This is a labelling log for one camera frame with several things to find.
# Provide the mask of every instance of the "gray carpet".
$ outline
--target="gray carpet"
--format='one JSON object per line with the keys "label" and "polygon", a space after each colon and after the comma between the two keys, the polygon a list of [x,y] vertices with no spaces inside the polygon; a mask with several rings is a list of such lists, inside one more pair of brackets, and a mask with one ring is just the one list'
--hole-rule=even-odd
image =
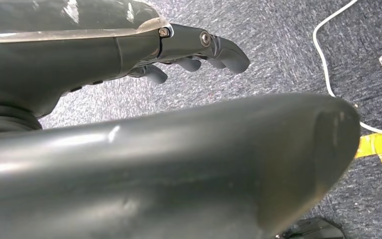
{"label": "gray carpet", "polygon": [[[61,99],[42,119],[46,128],[172,111],[278,92],[325,93],[314,27],[349,0],[153,0],[172,22],[229,38],[252,65],[241,75],[204,64],[196,73],[162,67],[155,85],[121,79]],[[319,32],[335,93],[359,106],[363,121],[382,128],[382,0],[360,0]],[[309,214],[341,225],[349,239],[382,239],[382,163],[356,160],[336,188]]]}

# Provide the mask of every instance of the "prosthetic hand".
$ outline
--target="prosthetic hand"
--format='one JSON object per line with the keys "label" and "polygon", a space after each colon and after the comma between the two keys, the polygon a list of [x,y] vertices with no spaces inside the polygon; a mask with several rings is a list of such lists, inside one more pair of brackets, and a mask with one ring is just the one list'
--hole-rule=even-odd
{"label": "prosthetic hand", "polygon": [[124,76],[163,83],[153,63],[244,72],[250,61],[233,42],[206,30],[169,24],[154,8],[129,0],[0,1],[0,112],[19,130],[37,129],[34,118],[84,85]]}
{"label": "prosthetic hand", "polygon": [[328,96],[39,130],[83,85],[162,83],[153,63],[201,60],[249,65],[233,42],[142,1],[0,0],[0,239],[269,239],[321,200],[360,136],[356,111]]}

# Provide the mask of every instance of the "shiny surface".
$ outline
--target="shiny surface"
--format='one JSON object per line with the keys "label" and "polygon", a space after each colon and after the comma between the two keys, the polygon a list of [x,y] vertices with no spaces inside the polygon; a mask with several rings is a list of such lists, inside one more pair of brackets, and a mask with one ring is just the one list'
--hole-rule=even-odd
{"label": "shiny surface", "polygon": [[0,238],[270,237],[346,170],[358,123],[285,94],[0,135]]}
{"label": "shiny surface", "polygon": [[168,25],[141,0],[0,0],[0,42],[127,36]]}

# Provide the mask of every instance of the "bolt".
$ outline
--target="bolt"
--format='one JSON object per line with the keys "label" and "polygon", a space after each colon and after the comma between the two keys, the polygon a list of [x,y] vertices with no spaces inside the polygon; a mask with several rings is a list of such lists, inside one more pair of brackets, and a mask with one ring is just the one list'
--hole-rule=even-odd
{"label": "bolt", "polygon": [[162,27],[159,29],[159,36],[160,37],[168,37],[170,35],[169,29],[166,27]]}
{"label": "bolt", "polygon": [[202,31],[200,34],[200,41],[204,47],[209,47],[211,44],[210,34],[208,34],[206,31]]}

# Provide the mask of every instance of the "scratch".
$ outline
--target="scratch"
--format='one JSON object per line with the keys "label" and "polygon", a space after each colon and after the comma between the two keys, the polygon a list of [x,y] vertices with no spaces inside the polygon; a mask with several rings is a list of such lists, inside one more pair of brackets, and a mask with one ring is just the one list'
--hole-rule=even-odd
{"label": "scratch", "polygon": [[110,132],[109,135],[107,136],[107,140],[109,143],[112,143],[113,140],[115,139],[116,133],[121,129],[121,126],[117,125],[115,126]]}
{"label": "scratch", "polygon": [[67,6],[64,7],[63,11],[75,22],[80,22],[80,16],[78,14],[78,3],[77,0],[69,0]]}
{"label": "scratch", "polygon": [[335,147],[338,146],[338,130],[339,130],[339,118],[338,117],[335,117],[334,121],[333,121],[333,145]]}
{"label": "scratch", "polygon": [[132,9],[132,5],[130,2],[128,3],[128,12],[126,13],[126,19],[129,22],[134,23],[134,9]]}
{"label": "scratch", "polygon": [[39,8],[39,4],[37,3],[36,0],[33,0],[33,8],[34,10],[37,10]]}

